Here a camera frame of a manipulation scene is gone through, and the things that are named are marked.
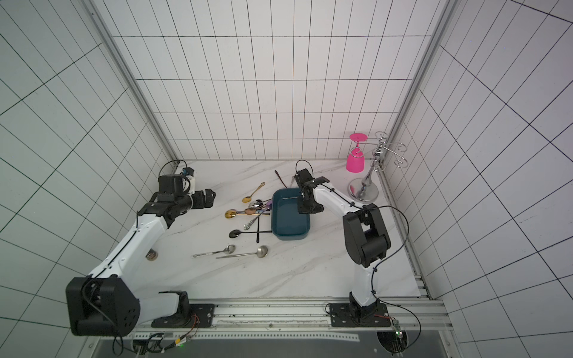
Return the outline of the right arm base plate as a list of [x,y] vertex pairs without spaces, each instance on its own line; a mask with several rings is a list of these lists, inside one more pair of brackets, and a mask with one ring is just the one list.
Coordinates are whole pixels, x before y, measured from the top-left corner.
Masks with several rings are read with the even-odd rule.
[[392,324],[386,305],[376,302],[367,307],[329,303],[325,312],[333,328],[389,328]]

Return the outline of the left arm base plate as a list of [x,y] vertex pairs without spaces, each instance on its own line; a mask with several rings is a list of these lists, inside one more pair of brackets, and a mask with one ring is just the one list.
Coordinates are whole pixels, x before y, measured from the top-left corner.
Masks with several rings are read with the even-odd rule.
[[183,329],[210,328],[213,322],[214,304],[190,304],[184,302],[171,316],[155,319],[153,328]]

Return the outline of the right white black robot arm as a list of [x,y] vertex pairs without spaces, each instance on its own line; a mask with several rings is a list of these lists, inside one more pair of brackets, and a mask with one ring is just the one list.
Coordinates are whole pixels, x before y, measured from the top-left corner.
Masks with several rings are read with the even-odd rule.
[[380,263],[391,248],[386,225],[375,204],[360,207],[347,195],[331,186],[325,177],[314,178],[306,170],[294,175],[300,189],[298,212],[322,213],[325,209],[340,217],[347,254],[356,264],[355,283],[349,294],[349,310],[356,320],[375,314],[378,300],[373,289],[373,263]]

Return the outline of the silver plain spoon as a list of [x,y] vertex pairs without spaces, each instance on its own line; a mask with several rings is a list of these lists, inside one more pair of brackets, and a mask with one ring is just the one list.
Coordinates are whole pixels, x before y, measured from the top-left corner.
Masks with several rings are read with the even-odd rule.
[[249,205],[245,213],[253,216],[253,218],[244,225],[244,229],[248,230],[251,226],[264,214],[269,212],[270,206],[268,201],[257,200]]

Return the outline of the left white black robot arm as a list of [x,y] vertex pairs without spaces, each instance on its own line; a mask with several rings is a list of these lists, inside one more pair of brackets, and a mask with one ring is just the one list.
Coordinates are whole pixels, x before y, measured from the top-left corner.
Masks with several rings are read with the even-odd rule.
[[70,329],[77,337],[126,337],[137,325],[184,328],[192,321],[185,291],[138,298],[135,278],[144,261],[158,258],[153,248],[173,222],[188,212],[213,207],[215,192],[195,190],[194,171],[161,175],[159,190],[137,211],[134,225],[112,252],[86,277],[67,285]]

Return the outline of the teal plastic storage box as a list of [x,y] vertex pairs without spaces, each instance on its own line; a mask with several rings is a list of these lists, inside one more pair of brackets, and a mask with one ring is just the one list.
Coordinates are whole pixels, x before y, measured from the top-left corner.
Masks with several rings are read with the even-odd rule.
[[271,230],[281,241],[303,240],[310,231],[310,215],[298,211],[299,188],[279,189],[272,197]]

